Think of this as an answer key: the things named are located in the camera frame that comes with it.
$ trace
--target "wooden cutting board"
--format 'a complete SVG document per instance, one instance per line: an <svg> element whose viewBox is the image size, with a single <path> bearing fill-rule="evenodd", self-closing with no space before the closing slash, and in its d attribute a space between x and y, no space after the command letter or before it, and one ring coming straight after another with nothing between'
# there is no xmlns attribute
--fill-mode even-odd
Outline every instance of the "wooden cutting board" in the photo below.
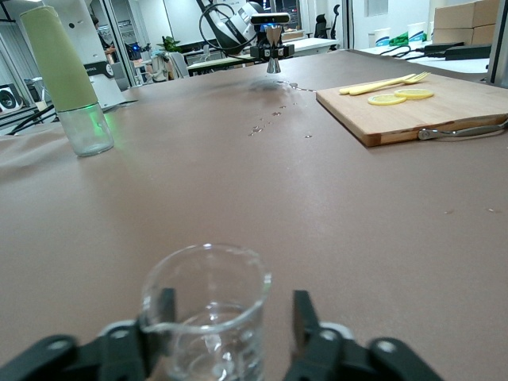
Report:
<svg viewBox="0 0 508 381"><path fill-rule="evenodd" d="M393 106L373 106L375 94L393 94L402 88L434 92L427 99ZM368 147L417 140L421 129L453 131L503 123L508 118L508 90L429 75L414 85L395 85L361 95L340 95L339 87L317 92L317 100Z"/></svg>

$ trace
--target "green object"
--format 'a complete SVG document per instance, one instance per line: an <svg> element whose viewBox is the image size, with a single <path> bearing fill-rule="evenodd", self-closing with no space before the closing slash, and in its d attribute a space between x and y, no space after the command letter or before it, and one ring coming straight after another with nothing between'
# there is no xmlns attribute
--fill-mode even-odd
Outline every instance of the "green object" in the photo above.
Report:
<svg viewBox="0 0 508 381"><path fill-rule="evenodd" d="M427 41L427 33L423 33L423 41ZM400 45L408 45L408 44L409 44L409 37L408 37L407 32L401 34L400 36L392 38L390 40L390 46L400 46Z"/></svg>
<svg viewBox="0 0 508 381"><path fill-rule="evenodd" d="M33 55L56 111L69 111L95 104L87 71L51 6L21 14Z"/></svg>
<svg viewBox="0 0 508 381"><path fill-rule="evenodd" d="M182 49L179 46L180 41L176 41L173 37L170 36L162 36L162 44L157 44L158 46L164 48L166 52L178 52L180 53Z"/></svg>

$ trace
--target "brown table surface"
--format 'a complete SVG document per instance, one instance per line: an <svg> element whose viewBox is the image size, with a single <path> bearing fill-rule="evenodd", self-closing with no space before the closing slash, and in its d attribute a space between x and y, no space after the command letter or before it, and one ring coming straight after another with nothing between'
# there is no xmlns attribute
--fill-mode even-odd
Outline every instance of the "brown table surface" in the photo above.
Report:
<svg viewBox="0 0 508 381"><path fill-rule="evenodd" d="M273 272L267 381L290 363L294 289L361 344L397 337L447 380L506 379L508 134L365 148L315 94L276 81L425 69L357 52L280 66L130 90L139 102L107 114L115 148L98 156L76 157L60 128L0 139L0 364L135 318L150 268L211 241Z"/></svg>

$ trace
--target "glass beaker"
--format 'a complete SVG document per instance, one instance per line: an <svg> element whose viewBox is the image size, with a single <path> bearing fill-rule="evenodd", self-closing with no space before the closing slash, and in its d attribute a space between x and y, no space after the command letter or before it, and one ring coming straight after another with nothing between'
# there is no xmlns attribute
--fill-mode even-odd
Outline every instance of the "glass beaker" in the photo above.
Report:
<svg viewBox="0 0 508 381"><path fill-rule="evenodd" d="M157 264L141 328L158 333L171 381L261 381L263 304L271 274L252 250L204 244Z"/></svg>

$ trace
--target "camera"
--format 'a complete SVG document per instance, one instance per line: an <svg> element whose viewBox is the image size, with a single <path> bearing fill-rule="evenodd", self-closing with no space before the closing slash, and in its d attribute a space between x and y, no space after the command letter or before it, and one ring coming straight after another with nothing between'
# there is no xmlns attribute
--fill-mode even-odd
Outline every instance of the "camera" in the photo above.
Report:
<svg viewBox="0 0 508 381"><path fill-rule="evenodd" d="M288 13L258 13L251 16L253 25L287 24L290 21Z"/></svg>

